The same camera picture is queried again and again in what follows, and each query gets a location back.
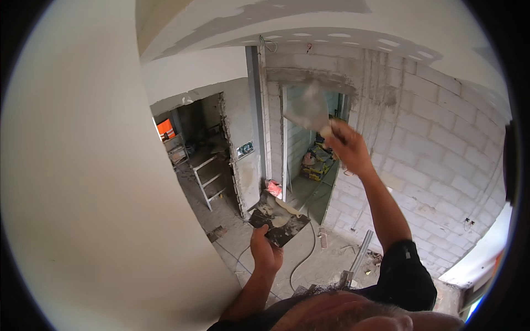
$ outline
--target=person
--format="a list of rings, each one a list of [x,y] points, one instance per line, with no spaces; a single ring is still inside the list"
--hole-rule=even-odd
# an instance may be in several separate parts
[[[330,121],[325,144],[363,183],[375,232],[383,248],[377,284],[364,289],[329,288],[276,302],[264,310],[283,262],[283,250],[255,229],[250,249],[254,272],[209,331],[221,330],[457,330],[460,319],[432,312],[437,291],[421,264],[398,205],[377,175],[363,137],[346,123]]]

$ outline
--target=cable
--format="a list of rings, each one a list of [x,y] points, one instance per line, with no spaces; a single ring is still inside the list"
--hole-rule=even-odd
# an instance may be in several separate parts
[[[313,255],[313,253],[315,252],[315,248],[316,248],[316,233],[315,233],[315,228],[313,227],[313,222],[311,222],[311,220],[309,220],[309,223],[311,224],[311,229],[313,230],[313,237],[314,237],[314,241],[313,241],[313,249],[311,250],[311,253],[309,253],[309,255],[306,256],[305,259],[303,259],[302,261],[300,261],[300,263],[298,263],[296,265],[296,267],[293,269],[293,271],[291,272],[291,276],[289,276],[289,284],[291,285],[291,289],[293,290],[293,292],[295,292],[295,288],[293,287],[293,275],[295,273],[295,271],[298,269],[298,267],[300,267],[302,265],[302,263],[306,262],[307,259]]]
[[[236,261],[237,261],[239,264],[241,264],[241,266],[242,266],[242,267],[243,267],[248,273],[250,273],[250,274],[252,275],[252,273],[250,272],[250,270],[248,270],[248,269],[246,268],[246,266],[244,266],[244,264],[241,263],[241,261],[239,261],[239,259],[238,259],[237,257],[234,256],[234,254],[230,253],[230,252],[228,251],[228,249],[224,248],[220,243],[218,243],[218,242],[216,242],[216,241],[214,241],[214,242],[215,242],[217,245],[219,245],[219,247],[221,247],[222,249],[224,249],[225,252],[229,253],[234,259],[236,259]],[[250,248],[250,245],[249,245],[249,246],[248,246],[248,247],[247,247],[247,248],[241,253],[241,255],[240,255],[239,257],[241,258],[241,256],[243,255],[243,253],[245,253],[246,250],[249,249],[249,248]],[[276,294],[274,294],[272,291],[269,291],[269,292],[270,292],[273,296],[275,296],[278,300],[281,300],[281,298],[280,298],[279,296],[277,296]]]
[[[324,182],[324,179],[325,179],[326,175],[324,175],[324,178],[322,178],[322,181],[319,183],[319,186]],[[307,204],[307,202],[308,202],[309,200],[311,200],[312,198],[315,197],[315,194],[316,194],[316,192],[317,192],[317,189],[318,189],[318,186],[317,186],[317,188],[315,189],[315,191],[313,192],[313,194],[307,199],[307,201],[302,205],[302,207],[300,207],[300,209],[299,209],[298,211],[300,211],[300,210],[301,210],[301,209]],[[307,207],[307,217],[308,217],[308,218],[309,218],[309,209],[310,209],[310,207]],[[311,255],[313,255],[313,253],[315,252],[315,248],[316,248],[316,232],[315,232],[315,228],[313,227],[313,222],[311,222],[311,219],[309,220],[309,223],[311,224],[311,229],[313,230],[313,238],[314,238],[314,241],[313,241],[313,249],[311,250],[311,253],[309,253],[309,255],[307,255],[307,256],[305,257],[305,259],[303,259],[302,261],[300,261],[300,263],[298,263],[298,264],[296,265],[296,267],[295,267],[295,268],[293,269],[293,271],[291,272],[291,275],[289,276],[289,284],[291,285],[291,289],[292,289],[294,292],[295,292],[296,290],[295,290],[295,288],[294,288],[294,286],[293,286],[293,275],[294,275],[295,271],[298,269],[298,267],[300,267],[300,266],[302,265],[302,263],[304,263],[305,261],[307,261],[307,259],[308,259]]]
[[[270,49],[269,46],[267,46],[267,42],[272,42],[272,44],[274,45],[274,50]],[[267,49],[271,53],[276,53],[276,51],[278,50],[278,43],[277,42],[272,41],[272,40],[264,39],[262,35],[260,35],[260,46],[261,46],[261,48],[267,47]]]

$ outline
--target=left hand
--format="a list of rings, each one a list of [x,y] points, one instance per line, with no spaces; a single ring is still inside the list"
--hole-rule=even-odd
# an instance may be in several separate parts
[[[254,271],[276,273],[284,262],[284,249],[265,238],[268,230],[267,224],[259,229],[254,229],[250,238],[250,252],[254,257]]]

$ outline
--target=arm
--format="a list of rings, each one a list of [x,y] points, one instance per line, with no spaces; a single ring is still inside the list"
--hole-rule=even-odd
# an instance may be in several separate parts
[[[346,123],[331,121],[333,135],[326,144],[333,148],[349,171],[358,175],[368,197],[375,233],[383,252],[392,244],[412,239],[409,226],[398,204],[379,179],[370,160],[363,137]]]
[[[274,277],[284,259],[283,249],[265,238],[268,229],[268,225],[254,229],[250,238],[250,251],[255,262],[254,272],[219,320],[237,322],[265,308]]]

